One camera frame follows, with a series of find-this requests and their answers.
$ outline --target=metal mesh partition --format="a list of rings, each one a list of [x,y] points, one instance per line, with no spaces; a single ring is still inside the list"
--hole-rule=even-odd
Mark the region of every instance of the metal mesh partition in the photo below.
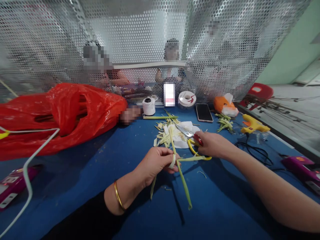
[[[241,100],[309,3],[0,1],[0,79],[18,95],[72,82],[134,102],[162,99],[169,80],[177,95],[211,101],[231,92]],[[2,102],[14,97],[3,86],[0,93]]]

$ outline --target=blue tablecloth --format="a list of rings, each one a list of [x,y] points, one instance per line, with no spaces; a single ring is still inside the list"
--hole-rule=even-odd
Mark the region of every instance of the blue tablecloth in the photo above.
[[[214,118],[214,123],[200,123],[193,110],[170,108],[170,112],[179,116],[180,121],[200,124],[203,131],[216,132],[218,129],[217,118]],[[165,114],[164,110],[157,108],[155,115],[161,114]],[[36,157],[30,165],[43,164],[45,167],[32,181],[32,201],[3,239],[41,238],[115,179],[132,171],[153,146],[158,134],[155,122],[157,120],[137,120],[130,126],[115,127],[87,143],[54,156]],[[241,124],[241,115],[235,122]],[[226,130],[220,134],[233,143],[239,137]],[[273,136],[269,136],[260,147],[269,153],[274,168],[283,168],[278,153],[301,155]],[[185,158],[192,156],[189,149],[178,149],[177,152]],[[0,162],[0,178],[22,167],[25,160]],[[149,187],[130,207],[132,213],[114,239],[283,239],[296,234],[296,231],[272,219],[242,174],[229,162],[223,159],[183,162],[182,171],[193,209],[188,211],[179,173],[161,173],[152,202]],[[207,179],[197,171],[203,171]],[[291,173],[277,174],[320,203],[319,197]],[[0,213],[0,232],[11,223],[26,199],[25,190],[8,209]]]

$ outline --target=right hand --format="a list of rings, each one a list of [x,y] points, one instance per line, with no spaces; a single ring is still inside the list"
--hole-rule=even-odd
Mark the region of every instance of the right hand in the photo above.
[[[195,134],[197,134],[203,142],[203,147],[198,148],[199,153],[203,155],[228,160],[239,150],[220,134],[200,131]]]

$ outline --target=pink device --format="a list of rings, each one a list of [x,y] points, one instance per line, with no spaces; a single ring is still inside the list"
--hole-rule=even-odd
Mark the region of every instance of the pink device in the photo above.
[[[39,173],[40,165],[28,168],[30,181]],[[12,171],[9,176],[0,182],[0,211],[4,210],[9,203],[26,187],[23,177],[23,169]]]
[[[283,159],[282,164],[320,195],[320,164],[302,156]]]

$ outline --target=black sleeve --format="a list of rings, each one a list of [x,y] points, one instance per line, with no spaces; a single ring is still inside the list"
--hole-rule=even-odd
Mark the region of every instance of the black sleeve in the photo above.
[[[113,215],[104,202],[104,191],[55,225],[42,239],[111,239],[126,216]]]

